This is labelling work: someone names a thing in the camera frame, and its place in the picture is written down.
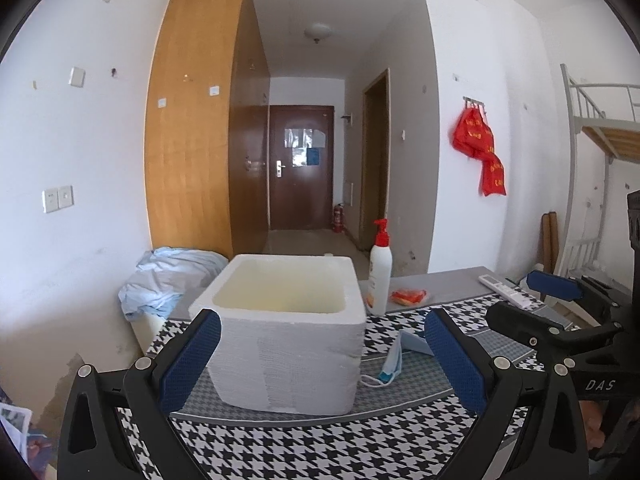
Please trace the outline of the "right hand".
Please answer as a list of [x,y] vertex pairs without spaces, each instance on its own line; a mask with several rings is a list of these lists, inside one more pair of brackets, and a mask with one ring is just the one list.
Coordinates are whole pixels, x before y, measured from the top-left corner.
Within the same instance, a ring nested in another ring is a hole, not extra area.
[[608,435],[602,429],[606,404],[591,400],[579,402],[582,421],[584,422],[588,451],[600,450],[605,446]]

